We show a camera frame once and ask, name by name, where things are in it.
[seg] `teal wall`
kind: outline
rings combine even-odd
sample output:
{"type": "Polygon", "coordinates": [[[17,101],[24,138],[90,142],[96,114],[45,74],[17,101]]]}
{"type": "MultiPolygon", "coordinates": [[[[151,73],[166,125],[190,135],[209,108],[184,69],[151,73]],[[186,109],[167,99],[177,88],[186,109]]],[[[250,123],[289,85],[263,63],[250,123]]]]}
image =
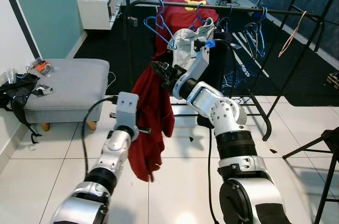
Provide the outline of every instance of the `teal wall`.
{"type": "Polygon", "coordinates": [[[83,33],[76,0],[19,0],[43,58],[65,58],[83,33]]]}

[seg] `white shelf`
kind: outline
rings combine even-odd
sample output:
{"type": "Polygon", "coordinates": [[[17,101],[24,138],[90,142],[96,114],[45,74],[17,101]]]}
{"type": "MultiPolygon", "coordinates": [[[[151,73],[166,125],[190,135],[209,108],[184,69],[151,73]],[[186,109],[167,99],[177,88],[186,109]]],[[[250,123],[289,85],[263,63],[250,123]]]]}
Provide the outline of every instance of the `white shelf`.
{"type": "Polygon", "coordinates": [[[77,0],[84,29],[112,29],[123,0],[77,0]]]}

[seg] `black metal rack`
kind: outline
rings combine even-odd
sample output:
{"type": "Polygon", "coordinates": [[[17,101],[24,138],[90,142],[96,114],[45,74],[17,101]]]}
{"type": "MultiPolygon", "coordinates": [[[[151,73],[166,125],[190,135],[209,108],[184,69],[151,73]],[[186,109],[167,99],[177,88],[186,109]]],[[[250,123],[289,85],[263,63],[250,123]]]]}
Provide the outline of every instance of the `black metal rack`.
{"type": "MultiPolygon", "coordinates": [[[[308,42],[305,44],[302,52],[300,53],[297,61],[295,62],[295,64],[292,66],[292,70],[289,74],[289,76],[287,77],[287,80],[285,81],[285,83],[283,84],[282,88],[280,89],[280,93],[279,95],[276,97],[274,103],[272,104],[272,107],[271,109],[269,110],[269,112],[266,114],[264,112],[264,110],[262,109],[260,103],[258,102],[258,100],[256,99],[256,97],[254,96],[253,92],[255,90],[255,86],[256,86],[256,83],[257,83],[257,80],[258,78],[261,76],[264,68],[265,68],[265,65],[266,65],[266,62],[270,56],[270,54],[272,53],[272,47],[273,45],[276,43],[277,39],[278,39],[278,34],[279,32],[282,30],[286,20],[287,20],[287,17],[289,15],[291,16],[302,16],[302,12],[295,12],[295,11],[291,11],[291,8],[292,8],[292,5],[294,4],[295,0],[292,0],[291,1],[291,5],[289,7],[289,10],[287,11],[283,11],[283,10],[268,10],[267,12],[270,13],[270,14],[281,14],[281,15],[285,15],[284,17],[284,20],[282,21],[282,24],[280,25],[280,28],[276,34],[276,39],[274,41],[274,43],[272,44],[269,52],[267,53],[264,61],[263,61],[263,64],[262,64],[262,67],[260,69],[260,72],[258,73],[256,79],[255,79],[255,82],[252,86],[251,89],[245,89],[243,91],[243,94],[242,95],[236,95],[237,97],[249,97],[252,99],[253,103],[245,103],[243,104],[244,106],[255,106],[257,109],[258,109],[258,113],[255,113],[255,114],[248,114],[249,116],[261,116],[266,124],[266,127],[267,127],[267,130],[266,130],[266,133],[265,135],[263,136],[262,140],[263,141],[267,141],[268,138],[270,137],[271,135],[271,132],[272,132],[272,126],[271,126],[271,122],[270,122],[270,115],[272,113],[272,111],[274,110],[276,104],[278,103],[280,97],[283,95],[283,92],[288,84],[288,82],[290,81],[290,79],[292,78],[297,66],[299,65],[301,59],[303,58],[303,56],[305,55],[307,49],[309,48],[310,44],[312,43],[314,37],[316,36],[316,33],[318,32],[319,28],[322,27],[322,29],[324,29],[324,17],[325,15],[327,14],[328,10],[329,10],[329,7],[331,6],[333,0],[329,0],[322,15],[319,16],[319,15],[316,15],[316,14],[313,14],[313,13],[306,13],[304,15],[304,17],[312,20],[312,21],[315,21],[317,24],[316,26],[314,27],[314,30],[308,40],[308,42]]],[[[132,3],[130,3],[130,0],[126,0],[126,11],[125,11],[125,17],[124,17],[124,31],[125,31],[125,36],[128,36],[128,32],[130,31],[130,25],[127,23],[127,18],[130,17],[130,8],[133,7],[133,6],[136,6],[136,5],[154,5],[154,6],[161,6],[161,3],[160,2],[157,2],[157,1],[146,1],[146,0],[138,0],[138,1],[134,1],[132,3]]],[[[195,4],[187,4],[187,3],[173,3],[173,2],[164,2],[164,5],[165,6],[175,6],[175,7],[191,7],[191,8],[196,8],[198,7],[198,5],[195,5],[195,4]]],[[[232,10],[232,13],[236,13],[236,12],[257,12],[257,13],[262,13],[263,12],[263,9],[261,8],[247,8],[247,7],[231,7],[231,6],[216,6],[216,5],[200,5],[199,8],[209,8],[209,9],[214,9],[214,10],[224,10],[224,11],[230,11],[232,10]]],[[[324,30],[321,30],[320,32],[320,36],[319,36],[319,39],[321,40],[321,37],[322,37],[322,34],[323,34],[324,30]]],[[[129,47],[129,50],[128,50],[128,55],[129,55],[129,58],[130,58],[130,81],[131,81],[131,85],[133,85],[133,79],[134,79],[134,73],[132,71],[132,68],[134,67],[134,58],[133,58],[133,55],[131,54],[130,52],[130,47],[129,47]]],[[[196,116],[196,115],[191,115],[191,114],[181,114],[181,115],[177,115],[177,117],[189,117],[189,116],[196,116]]]]}

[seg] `dark rug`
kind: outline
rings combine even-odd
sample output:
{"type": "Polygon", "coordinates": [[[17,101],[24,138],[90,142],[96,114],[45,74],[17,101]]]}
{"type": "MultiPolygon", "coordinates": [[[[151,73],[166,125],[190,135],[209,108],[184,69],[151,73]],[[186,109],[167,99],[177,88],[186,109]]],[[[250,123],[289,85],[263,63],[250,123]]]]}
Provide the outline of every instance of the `dark rug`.
{"type": "MultiPolygon", "coordinates": [[[[228,12],[218,11],[220,17],[228,16],[228,12]]],[[[107,94],[118,94],[120,91],[131,91],[132,83],[130,77],[132,75],[135,82],[140,74],[147,68],[150,58],[154,54],[154,33],[147,29],[143,20],[155,15],[154,7],[133,7],[131,15],[138,19],[138,26],[130,28],[128,38],[130,41],[124,40],[123,19],[120,17],[116,20],[111,31],[88,31],[88,37],[78,50],[75,58],[97,58],[107,60],[110,63],[110,71],[114,72],[117,80],[107,89],[107,94]],[[133,55],[133,69],[129,69],[128,49],[131,49],[133,55]]],[[[244,25],[252,22],[253,18],[247,13],[235,13],[230,16],[229,31],[242,32],[244,25]]],[[[279,27],[269,20],[264,20],[263,34],[265,39],[266,51],[269,50],[274,36],[279,27]]],[[[262,75],[257,82],[254,93],[256,95],[277,95],[279,87],[283,85],[289,72],[301,53],[304,45],[293,40],[289,49],[278,58],[281,50],[289,34],[281,32],[266,64],[265,71],[269,74],[269,78],[262,75]]],[[[251,72],[251,77],[246,77],[242,70],[238,68],[238,77],[240,83],[234,90],[234,94],[240,94],[243,89],[252,88],[255,75],[259,71],[259,67],[253,62],[251,57],[244,49],[236,50],[237,55],[245,64],[246,68],[251,72]]],[[[232,59],[229,55],[225,55],[225,75],[233,71],[232,59]]],[[[295,106],[338,106],[339,91],[335,90],[326,78],[329,73],[333,73],[335,69],[319,57],[312,50],[308,49],[299,67],[296,69],[292,79],[290,80],[284,95],[287,100],[295,106]]]]}

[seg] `wooden leg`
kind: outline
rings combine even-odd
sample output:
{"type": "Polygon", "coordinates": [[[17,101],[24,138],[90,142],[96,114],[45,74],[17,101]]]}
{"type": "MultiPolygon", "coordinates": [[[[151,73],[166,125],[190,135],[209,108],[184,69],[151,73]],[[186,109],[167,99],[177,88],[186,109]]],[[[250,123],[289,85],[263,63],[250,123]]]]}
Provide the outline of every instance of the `wooden leg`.
{"type": "Polygon", "coordinates": [[[49,131],[49,123],[42,122],[40,125],[44,131],[49,131]]]}
{"type": "Polygon", "coordinates": [[[86,123],[91,130],[96,130],[96,125],[94,122],[87,121],[86,123]]]}

